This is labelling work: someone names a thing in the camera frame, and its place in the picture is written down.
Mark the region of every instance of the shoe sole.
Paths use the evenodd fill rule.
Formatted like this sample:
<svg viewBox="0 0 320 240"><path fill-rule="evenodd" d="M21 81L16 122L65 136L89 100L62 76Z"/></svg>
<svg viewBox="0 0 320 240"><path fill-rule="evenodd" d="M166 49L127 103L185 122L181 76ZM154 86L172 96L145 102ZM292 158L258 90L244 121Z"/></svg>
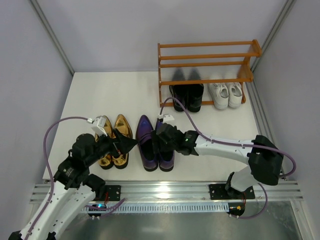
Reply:
<svg viewBox="0 0 320 240"><path fill-rule="evenodd" d="M147 172L153 172L154 170L156 170L158 168L158 165L156 165L155 168L146 168L146 167L143 167L144 170L146 170Z"/></svg>
<svg viewBox="0 0 320 240"><path fill-rule="evenodd" d="M174 93L171 91L171 87L169 87L169 91L172 95L172 97L175 97ZM174 110L176 110L177 112L183 112L183 108L179 105L179 103L176 103L175 100L172 100L173 101L173 108Z"/></svg>
<svg viewBox="0 0 320 240"><path fill-rule="evenodd" d="M172 169L174 169L174 166L172 166L172 167L170 167L170 168L162 168L162 167L159 166L159 168L160 168L160 170L163 171L163 172L170 172L170 171L172 171Z"/></svg>
<svg viewBox="0 0 320 240"><path fill-rule="evenodd" d="M114 163L113 163L113 162L110 162L110 164L109 164L108 166L101 166L101 165L99 164L99 166L100 166L102 169L104 169L104 170L108 170L108 169L111 169L111 168L114 166Z"/></svg>
<svg viewBox="0 0 320 240"><path fill-rule="evenodd" d="M197 113L200 111L200 109L201 109L201 106L199 106L199 107L188 106L188 111L190 111L192 113Z"/></svg>
<svg viewBox="0 0 320 240"><path fill-rule="evenodd" d="M122 164L122 165L114 165L117 169L124 169L126 168L126 166L128 166L128 163L129 163L129 153L128 153L128 159L126 160L126 163L125 164Z"/></svg>
<svg viewBox="0 0 320 240"><path fill-rule="evenodd" d="M241 103L235 104L235 103L233 103L231 101L228 104L229 104L229 107L233 108L233 109L236 109L236 108L240 107L240 105L241 105Z"/></svg>
<svg viewBox="0 0 320 240"><path fill-rule="evenodd" d="M214 106L215 106L217 109L219 109L219 110L225 110L225 109L227 109L228 105L222 106L222 105L220 105L219 103L217 103L217 102L215 101L214 94L213 94L213 92L211 91L210 87L208 87L208 92L209 92L209 94L210 94L210 97L211 97L211 99L212 99L212 101L213 101Z"/></svg>

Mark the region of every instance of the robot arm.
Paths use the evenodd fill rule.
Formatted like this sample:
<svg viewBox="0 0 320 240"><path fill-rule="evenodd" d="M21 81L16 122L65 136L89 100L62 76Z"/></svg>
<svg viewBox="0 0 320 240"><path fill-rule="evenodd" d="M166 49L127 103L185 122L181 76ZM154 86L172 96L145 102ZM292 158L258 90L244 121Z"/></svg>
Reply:
<svg viewBox="0 0 320 240"><path fill-rule="evenodd" d="M69 156L59 165L54 175L53 198L36 225L29 232L31 224L47 203L47 198L30 223L20 232L12 233L9 240L25 240L26 236L28 240L58 240L78 212L94 198L100 198L105 193L105 181L96 175L89 175L89 166L107 154L114 157L126 154L138 142L123 136L117 130L114 132L116 138L107 136L104 124L103 117L97 117L92 121L92 129L99 136L98 141L95 141L91 134L78 136L69 151ZM238 172L232 172L227 180L225 190L233 199L238 199L242 192L258 182L266 185L278 184L283 155L254 147L261 145L276 148L266 137L257 135L254 140L214 139L238 146L208 141L192 130L182 133L176 126L173 127L166 122L152 132L155 153L161 149L163 152L177 151L183 155L212 155L248 165Z"/></svg>
<svg viewBox="0 0 320 240"><path fill-rule="evenodd" d="M193 130L182 133L176 126L166 122L154 131L152 139L155 149L161 149L164 152L175 150L183 155L219 156L248 165L238 172L232 172L227 180L225 190L233 199L239 198L242 196L242 192L259 182L271 186L278 184L283 155L254 147L254 145L260 145L276 149L276 146L265 136L257 135L254 140L218 139L206 134L205 136L230 144L210 142Z"/></svg>
<svg viewBox="0 0 320 240"><path fill-rule="evenodd" d="M91 128L98 135L97 141L88 133L77 137L68 157L58 166L53 177L51 200L48 201L48 197L52 189L27 226L13 232L9 240L58 240L86 204L106 193L106 182L90 174L89 167L107 154L118 157L128 153L138 142L125 137L117 129L114 131L115 138L111 138L103 128L105 122L103 116L91 122Z"/></svg>

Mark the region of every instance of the shoe rack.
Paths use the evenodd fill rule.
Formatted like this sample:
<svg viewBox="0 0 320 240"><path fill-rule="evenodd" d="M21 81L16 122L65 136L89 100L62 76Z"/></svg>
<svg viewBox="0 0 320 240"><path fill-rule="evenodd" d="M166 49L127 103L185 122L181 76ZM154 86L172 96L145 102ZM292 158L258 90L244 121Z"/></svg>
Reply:
<svg viewBox="0 0 320 240"><path fill-rule="evenodd" d="M245 52L230 52L227 51L230 47L235 46L245 46L247 51ZM199 49L202 47L223 47L227 53L213 53L213 54L191 54L191 55L180 55L175 51L176 48L192 48ZM175 53L171 55L162 55L162 51L169 49L170 53ZM163 105L162 101L162 86L169 85L190 85L190 84L210 84L210 83L233 83L239 82L242 87L242 101L244 104L246 102L245 93L243 90L244 82L252 82L254 80L254 75L250 69L250 59L251 57L260 57L262 54L262 49L256 39L252 41L226 41L226 42L203 42L203 43L176 43L176 44L160 44L158 43L158 81L159 81L159 103L160 107ZM237 61L225 61L225 59L237 59ZM212 67L216 66L235 66L237 68L236 78L233 79L199 79L199 80L185 80L185 81L174 81L168 79L162 79L162 70L167 68L190 68L190 67ZM202 105L213 105L214 102L202 101ZM172 107L173 102L166 102L165 107Z"/></svg>

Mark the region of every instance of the metallic gold loafer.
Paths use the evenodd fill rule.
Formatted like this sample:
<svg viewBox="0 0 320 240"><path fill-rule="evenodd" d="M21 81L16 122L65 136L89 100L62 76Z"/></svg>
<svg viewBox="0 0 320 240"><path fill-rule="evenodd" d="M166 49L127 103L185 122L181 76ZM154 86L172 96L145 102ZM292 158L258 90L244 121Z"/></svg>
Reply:
<svg viewBox="0 0 320 240"><path fill-rule="evenodd" d="M132 139L132 131L131 131L130 125L127 119L125 118L125 116L123 116L122 114L119 114L118 117L116 118L114 129L118 129L118 131L121 134ZM125 155L120 155L117 158L112 157L112 160L113 160L114 166L117 169L124 169L129 162L129 153Z"/></svg>
<svg viewBox="0 0 320 240"><path fill-rule="evenodd" d="M108 136L112 136L113 135L113 129L112 129L112 125L111 125L111 122L109 120L109 118L107 116L104 116L106 117L106 121L105 121L105 124L104 124L104 130L106 132L106 134L108 134ZM96 134L94 136L95 138L95 141L98 140L98 135ZM101 158L98 160L98 164L100 165L101 168L103 168L104 170L107 170L107 169L110 169L113 167L114 165L114 162L112 160L112 157L111 155L106 155L105 157Z"/></svg>

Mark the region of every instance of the wooden shoe rack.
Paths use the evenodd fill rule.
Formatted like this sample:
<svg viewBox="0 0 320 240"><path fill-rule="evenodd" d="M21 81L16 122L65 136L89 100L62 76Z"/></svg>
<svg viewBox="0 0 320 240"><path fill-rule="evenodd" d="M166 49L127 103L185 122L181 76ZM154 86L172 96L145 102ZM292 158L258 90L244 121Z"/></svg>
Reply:
<svg viewBox="0 0 320 240"><path fill-rule="evenodd" d="M161 55L163 49L173 48L193 48L198 47L216 47L223 46L228 48L231 46L243 46L248 45L247 52L235 52L235 53L214 53L214 54L192 54L192 55ZM190 84L209 84L209 83L232 83L239 82L243 87L244 82L252 82L254 75L250 69L251 57L260 57L262 54L261 47L256 39L252 41L229 41L229 42L203 42L203 43L178 43L178 44L160 44L158 43L158 77L159 77L159 103L160 107L163 105L162 102L162 86L169 85L190 85ZM238 61L223 61L225 59L241 58ZM199 62L199 60L214 59L214 61ZM181 60L193 60L194 62L180 63ZM238 70L236 78L233 79L199 79L189 81L172 81L162 79L162 70L166 68L189 68L189 67L215 67L215 66L237 66ZM242 88L242 101L246 102L244 90ZM213 105L214 102L202 101L203 105ZM173 102L166 102L165 107L172 107Z"/></svg>

